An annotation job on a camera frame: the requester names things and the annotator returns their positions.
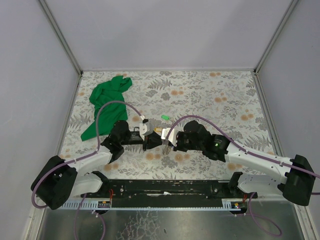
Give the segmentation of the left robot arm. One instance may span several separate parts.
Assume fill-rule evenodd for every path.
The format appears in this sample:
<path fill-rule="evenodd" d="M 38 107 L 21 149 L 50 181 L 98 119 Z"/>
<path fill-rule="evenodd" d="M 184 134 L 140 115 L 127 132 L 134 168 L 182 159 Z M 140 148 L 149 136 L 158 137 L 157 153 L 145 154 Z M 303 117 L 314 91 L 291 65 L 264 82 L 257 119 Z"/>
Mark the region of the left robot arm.
<path fill-rule="evenodd" d="M 125 120 L 119 120 L 94 152 L 69 161 L 58 155 L 51 157 L 31 184 L 32 204 L 41 208 L 35 201 L 39 197 L 44 208 L 56 210 L 71 197 L 96 193 L 103 181 L 94 170 L 116 161 L 124 153 L 125 145 L 142 145 L 145 151 L 162 143 L 161 136 L 147 119 L 140 123 L 137 131 L 131 131 Z"/>

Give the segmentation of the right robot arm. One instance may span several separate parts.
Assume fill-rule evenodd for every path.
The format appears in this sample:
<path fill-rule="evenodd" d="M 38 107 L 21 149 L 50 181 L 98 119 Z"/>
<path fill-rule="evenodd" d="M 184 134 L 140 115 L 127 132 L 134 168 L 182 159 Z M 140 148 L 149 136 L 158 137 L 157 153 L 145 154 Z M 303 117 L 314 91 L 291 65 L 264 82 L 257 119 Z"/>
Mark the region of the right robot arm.
<path fill-rule="evenodd" d="M 281 195 L 300 206 L 310 203 L 316 174 L 304 156 L 290 158 L 247 148 L 222 131 L 210 133 L 195 120 L 188 122 L 183 131 L 170 128 L 165 139 L 175 151 L 201 151 L 210 160 L 239 164 L 260 172 L 258 176 L 239 173 L 233 178 L 236 188 L 244 193 Z"/>

